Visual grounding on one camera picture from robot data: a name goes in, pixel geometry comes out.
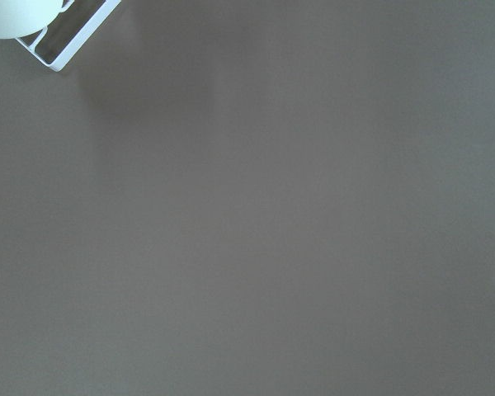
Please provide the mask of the white cup rack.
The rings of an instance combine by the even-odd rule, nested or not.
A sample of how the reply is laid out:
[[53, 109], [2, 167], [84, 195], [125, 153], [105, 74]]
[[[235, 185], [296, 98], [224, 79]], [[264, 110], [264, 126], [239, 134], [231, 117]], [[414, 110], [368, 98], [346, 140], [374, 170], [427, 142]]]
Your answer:
[[119, 0], [62, 1], [49, 25], [16, 41], [45, 67], [59, 72], [119, 4]]

